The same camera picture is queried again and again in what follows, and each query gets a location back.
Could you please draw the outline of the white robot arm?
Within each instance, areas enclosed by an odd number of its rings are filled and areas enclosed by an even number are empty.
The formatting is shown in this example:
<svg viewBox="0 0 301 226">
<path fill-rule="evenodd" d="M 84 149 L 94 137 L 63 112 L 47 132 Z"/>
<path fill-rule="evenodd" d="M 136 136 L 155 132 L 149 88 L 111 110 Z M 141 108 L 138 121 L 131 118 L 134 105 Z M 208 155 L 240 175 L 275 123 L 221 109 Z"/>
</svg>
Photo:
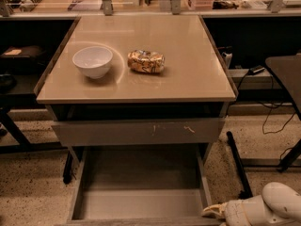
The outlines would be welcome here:
<svg viewBox="0 0 301 226">
<path fill-rule="evenodd" d="M 222 220 L 220 226 L 296 226 L 301 223 L 301 195 L 279 182 L 261 195 L 206 207 L 201 215 Z"/>
</svg>

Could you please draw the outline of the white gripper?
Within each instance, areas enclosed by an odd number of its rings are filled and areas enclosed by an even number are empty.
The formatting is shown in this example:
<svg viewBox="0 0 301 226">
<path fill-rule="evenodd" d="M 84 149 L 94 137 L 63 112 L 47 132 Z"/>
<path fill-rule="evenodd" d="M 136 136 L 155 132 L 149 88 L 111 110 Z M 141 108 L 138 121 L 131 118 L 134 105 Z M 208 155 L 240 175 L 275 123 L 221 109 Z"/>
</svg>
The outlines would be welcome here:
<svg viewBox="0 0 301 226">
<path fill-rule="evenodd" d="M 229 201 L 203 209 L 201 215 L 206 218 L 226 219 L 219 226 L 272 226 L 277 222 L 262 196 L 246 200 Z"/>
</svg>

